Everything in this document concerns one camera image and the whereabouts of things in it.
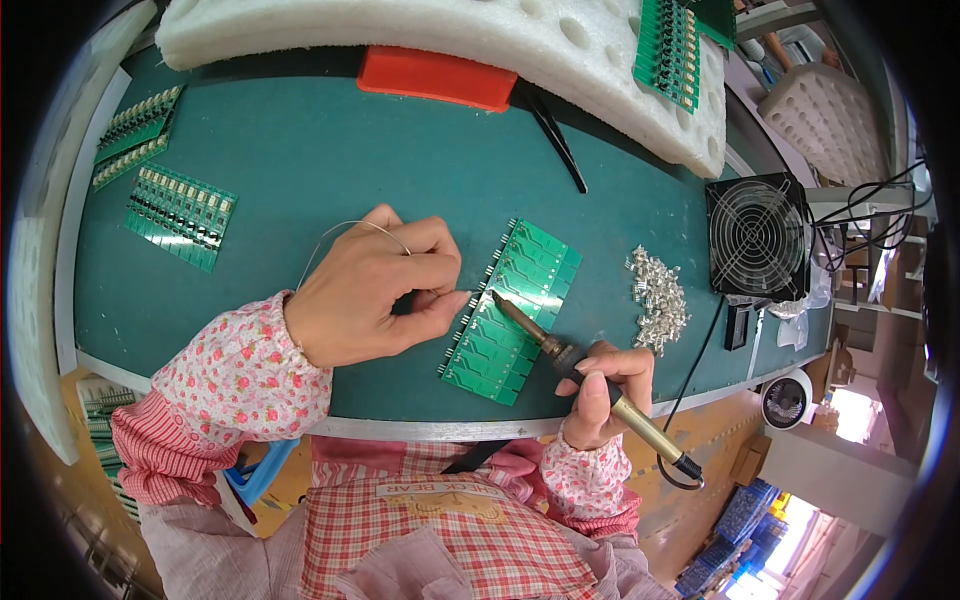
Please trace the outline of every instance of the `plaid apron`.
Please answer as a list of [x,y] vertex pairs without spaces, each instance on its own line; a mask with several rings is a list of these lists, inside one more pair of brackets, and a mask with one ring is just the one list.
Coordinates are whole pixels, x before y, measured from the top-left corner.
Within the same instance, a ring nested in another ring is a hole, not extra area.
[[[327,450],[334,447],[321,440]],[[600,597],[589,566],[554,522],[492,483],[495,470],[437,474],[464,446],[337,444],[339,456],[332,457],[314,443],[303,596],[343,597],[335,586],[338,574],[380,544],[429,525],[467,576],[475,599]],[[358,455],[361,464],[337,460]]]

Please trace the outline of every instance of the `apron strap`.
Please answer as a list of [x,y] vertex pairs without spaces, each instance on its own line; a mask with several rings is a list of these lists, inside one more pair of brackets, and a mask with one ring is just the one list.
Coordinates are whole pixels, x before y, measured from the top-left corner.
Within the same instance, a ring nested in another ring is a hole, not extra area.
[[488,458],[493,456],[500,448],[509,444],[511,440],[486,440],[480,442],[458,458],[452,465],[445,468],[442,475],[453,475],[455,473],[473,472],[480,468]]

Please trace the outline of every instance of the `pile of metal pins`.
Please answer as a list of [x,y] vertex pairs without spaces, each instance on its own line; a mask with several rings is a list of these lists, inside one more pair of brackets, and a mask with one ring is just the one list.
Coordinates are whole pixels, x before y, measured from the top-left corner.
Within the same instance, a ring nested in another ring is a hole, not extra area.
[[634,348],[646,347],[662,357],[663,345],[679,340],[690,321],[684,288],[677,283],[680,267],[667,269],[642,246],[636,247],[624,266],[634,274],[634,302],[644,308],[644,314],[636,320],[640,331],[634,338]]

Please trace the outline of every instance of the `small white fan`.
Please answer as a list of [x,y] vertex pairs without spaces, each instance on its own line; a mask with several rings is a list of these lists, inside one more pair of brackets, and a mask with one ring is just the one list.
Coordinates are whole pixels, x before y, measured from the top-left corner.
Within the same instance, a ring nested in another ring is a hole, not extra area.
[[763,420],[777,429],[790,429],[804,417],[813,397],[810,377],[800,369],[771,379],[760,390]]

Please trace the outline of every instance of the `white foam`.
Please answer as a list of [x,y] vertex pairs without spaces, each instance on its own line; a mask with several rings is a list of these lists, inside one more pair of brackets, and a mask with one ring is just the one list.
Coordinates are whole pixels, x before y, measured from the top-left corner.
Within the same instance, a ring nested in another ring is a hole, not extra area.
[[381,44],[503,67],[606,121],[667,162],[718,177],[726,148],[723,56],[700,38],[691,115],[634,82],[627,0],[173,0],[156,45],[173,69],[288,48]]
[[889,177],[870,96],[837,69],[790,69],[757,112],[829,180],[857,186]]

